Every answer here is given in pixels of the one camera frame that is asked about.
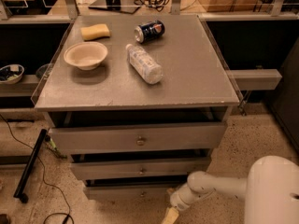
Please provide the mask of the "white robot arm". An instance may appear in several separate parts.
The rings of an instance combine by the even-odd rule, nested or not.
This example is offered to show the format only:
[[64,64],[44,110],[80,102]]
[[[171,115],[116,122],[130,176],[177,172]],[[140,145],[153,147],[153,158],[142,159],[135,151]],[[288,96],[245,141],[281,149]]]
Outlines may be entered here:
[[258,159],[246,178],[191,173],[170,195],[161,224],[174,224],[180,212],[214,192],[245,202],[244,224],[299,224],[299,166],[279,156]]

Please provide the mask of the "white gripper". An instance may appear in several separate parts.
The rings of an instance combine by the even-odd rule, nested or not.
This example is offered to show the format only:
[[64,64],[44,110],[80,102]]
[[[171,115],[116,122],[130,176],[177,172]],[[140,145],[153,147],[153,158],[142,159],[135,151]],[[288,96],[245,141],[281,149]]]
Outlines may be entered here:
[[187,184],[179,186],[177,189],[169,189],[169,202],[172,207],[168,207],[161,224],[175,224],[179,217],[179,212],[187,210],[193,203],[203,201],[212,192],[196,192],[189,188]]

